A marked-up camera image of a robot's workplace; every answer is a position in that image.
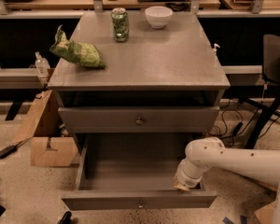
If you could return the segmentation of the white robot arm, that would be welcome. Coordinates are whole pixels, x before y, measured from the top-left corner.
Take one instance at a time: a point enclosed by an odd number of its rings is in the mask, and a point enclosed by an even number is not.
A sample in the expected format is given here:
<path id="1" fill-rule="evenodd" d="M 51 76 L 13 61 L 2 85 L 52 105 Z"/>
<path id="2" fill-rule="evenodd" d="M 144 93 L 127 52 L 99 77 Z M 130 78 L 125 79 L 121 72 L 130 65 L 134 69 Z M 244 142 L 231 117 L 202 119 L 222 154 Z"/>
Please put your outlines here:
<path id="1" fill-rule="evenodd" d="M 177 166 L 174 188 L 196 187 L 214 167 L 277 186 L 272 224 L 280 224 L 280 150 L 226 148 L 216 137 L 190 141 L 185 147 L 185 158 Z"/>

